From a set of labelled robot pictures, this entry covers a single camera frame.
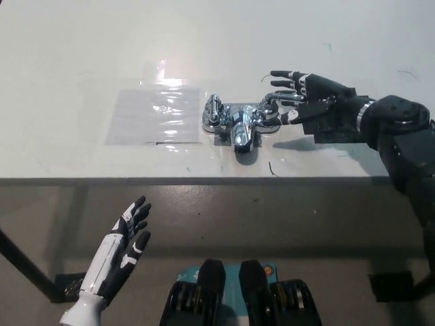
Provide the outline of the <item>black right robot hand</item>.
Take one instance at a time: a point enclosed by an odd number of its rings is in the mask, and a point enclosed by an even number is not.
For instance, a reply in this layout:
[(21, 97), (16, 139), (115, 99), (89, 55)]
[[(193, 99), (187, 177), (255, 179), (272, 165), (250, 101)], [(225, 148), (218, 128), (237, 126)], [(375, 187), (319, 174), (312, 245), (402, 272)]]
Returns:
[(331, 79), (300, 71), (271, 71), (272, 86), (292, 91), (296, 108), (279, 116), (282, 125), (301, 124), (321, 117), (332, 117), (339, 126), (356, 126), (357, 116), (374, 100), (357, 95), (354, 88)]

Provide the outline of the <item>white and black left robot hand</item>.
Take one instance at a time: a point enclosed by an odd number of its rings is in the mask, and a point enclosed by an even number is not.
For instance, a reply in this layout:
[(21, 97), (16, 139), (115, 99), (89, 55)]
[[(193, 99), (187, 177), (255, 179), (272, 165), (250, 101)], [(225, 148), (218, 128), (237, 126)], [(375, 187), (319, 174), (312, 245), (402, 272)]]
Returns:
[(107, 304), (117, 295), (145, 250), (151, 233), (145, 228), (151, 204), (135, 200), (105, 235), (83, 279), (80, 291), (102, 297)]

